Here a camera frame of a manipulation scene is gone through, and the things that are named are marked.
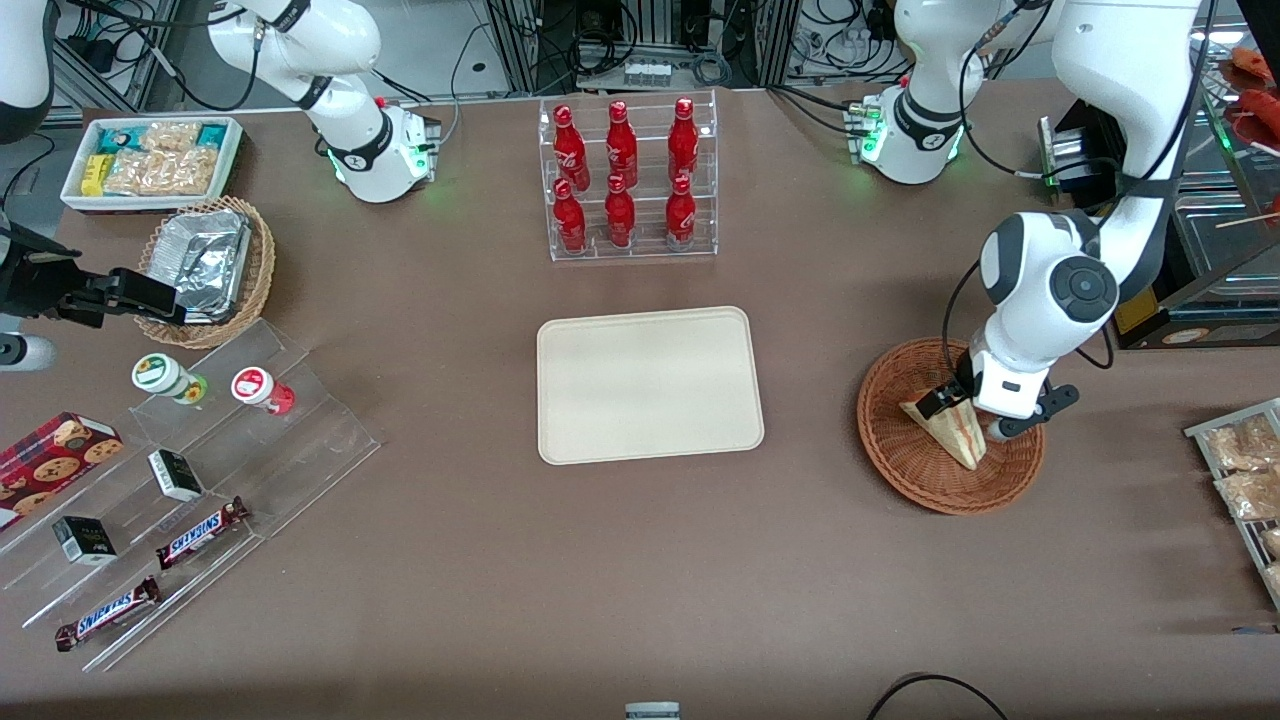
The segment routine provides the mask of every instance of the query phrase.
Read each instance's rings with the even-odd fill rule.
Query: round wicker basket
[[[275,241],[271,238],[271,228],[266,227],[262,215],[259,215],[252,205],[237,197],[219,197],[200,202],[182,209],[178,214],[211,213],[214,210],[236,210],[253,223],[253,234],[248,242],[248,258],[244,259],[244,277],[241,281],[239,309],[230,320],[220,325],[168,325],[134,318],[142,332],[154,341],[189,350],[218,347],[238,336],[262,314],[266,296],[271,291],[271,273],[275,270]],[[138,261],[138,272],[141,273],[146,273],[151,264],[151,252],[155,250],[160,227],[151,233],[151,241],[142,250],[142,260]]]
[[[952,357],[965,345],[950,341]],[[915,400],[947,377],[938,338],[914,340],[882,355],[858,391],[858,434],[872,464],[909,500],[948,515],[977,515],[1011,503],[1036,479],[1044,461],[1044,425],[1009,442],[988,438],[977,470],[951,457],[923,428],[902,413],[900,402]],[[995,416],[978,411],[986,428]]]

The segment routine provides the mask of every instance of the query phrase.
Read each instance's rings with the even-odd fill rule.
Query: clear acrylic shelf
[[[694,124],[698,126],[698,169],[694,172],[690,192],[698,204],[694,217],[694,237],[690,247],[676,252],[667,246],[667,197],[671,196],[671,178],[667,174],[667,133],[675,119],[676,100],[694,101]],[[716,94],[663,92],[627,95],[627,115],[636,131],[640,182],[631,188],[636,204],[636,232],[631,247],[622,250],[609,242],[604,199],[608,195],[608,155],[604,138],[609,132],[609,111],[596,99],[563,97],[543,100],[538,114],[538,146],[541,158],[543,204],[547,208],[547,240],[552,260],[628,260],[655,258],[689,258],[716,255],[719,250],[718,224],[718,156]],[[591,186],[577,195],[586,214],[586,252],[564,252],[556,232],[552,205],[556,196],[552,183],[559,177],[556,164],[556,123],[550,113],[557,105],[573,110],[573,124],[586,142],[586,167],[591,173]]]
[[[83,487],[56,507],[28,518],[27,527],[8,539],[0,550],[3,601],[18,609],[24,628],[42,642],[47,638],[51,655],[60,625],[155,575],[160,605],[138,610],[67,653],[68,662],[84,671],[111,667],[378,450],[369,430],[302,361],[305,356],[287,336],[259,320],[191,366],[209,380],[198,405],[152,396],[131,410],[116,424],[127,445],[115,464],[96,479],[82,480]],[[297,400],[289,413],[268,415],[230,396],[232,375],[248,365],[268,369],[293,388]],[[157,447],[187,457],[205,488],[198,501],[184,503],[160,493],[147,464]],[[156,548],[236,496],[252,515],[161,573]],[[61,515],[100,519],[119,556],[96,568],[68,562],[51,528]]]

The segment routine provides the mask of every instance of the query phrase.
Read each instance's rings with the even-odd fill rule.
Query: coca-cola bottle
[[[694,126],[694,101],[676,100],[676,122],[667,136],[667,174],[671,182],[681,174],[694,177],[698,169],[698,127]]]
[[[640,160],[636,151],[636,131],[627,120],[627,104],[609,102],[609,135],[604,138],[609,151],[609,172],[622,176],[627,187],[640,182]]]
[[[564,178],[556,178],[553,186],[556,191],[556,204],[552,205],[552,214],[556,215],[556,231],[561,236],[561,245],[570,255],[586,252],[586,215],[582,214],[582,205],[573,197],[573,187]]]
[[[577,192],[586,192],[591,187],[591,173],[586,169],[586,143],[573,127],[573,111],[568,105],[557,105],[552,117],[556,118],[556,164],[561,177],[568,178]]]
[[[698,204],[689,195],[689,176],[676,176],[667,199],[667,247],[684,252],[694,243],[694,213]]]
[[[626,179],[618,173],[609,176],[604,214],[609,218],[609,242],[623,250],[631,247],[631,237],[636,229],[636,204],[627,192]]]

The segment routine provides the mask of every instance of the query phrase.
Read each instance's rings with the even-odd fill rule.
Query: power adapter
[[[867,10],[867,29],[872,31],[872,40],[884,40],[892,42],[897,40],[897,29],[893,28],[893,9],[888,6],[888,0],[873,0]]]
[[[65,42],[72,53],[88,63],[88,67],[102,74],[111,72],[111,64],[115,61],[115,44],[110,40],[87,40],[73,35]]]

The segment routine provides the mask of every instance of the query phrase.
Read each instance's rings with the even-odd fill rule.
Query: tan table
[[[1032,167],[1034,119],[1069,100],[995,82],[973,115]],[[918,670],[1015,717],[1275,717],[1280,638],[1226,634],[1274,615],[1180,433],[1280,395],[1275,351],[1069,357],[1055,377],[1083,401],[1030,491],[991,516],[920,510],[856,441],[859,379],[936,334],[988,231],[1044,201],[970,152],[895,186],[764,92],[719,102],[721,255],[641,268],[548,260],[535,102],[467,105],[439,181],[384,206],[334,182],[303,115],[243,115],[234,188],[279,243],[266,316],[387,445],[110,673],[58,662],[0,596],[0,717],[608,719],[673,698],[690,720],[844,719]],[[69,211],[58,240],[132,266],[155,223]],[[539,325],[709,305],[750,316],[758,450],[539,459]],[[988,313],[974,283],[955,332]],[[61,359],[0,375],[0,442],[142,398],[127,369],[160,347],[132,320],[28,327]],[[984,716],[915,688],[882,717],[941,708]]]

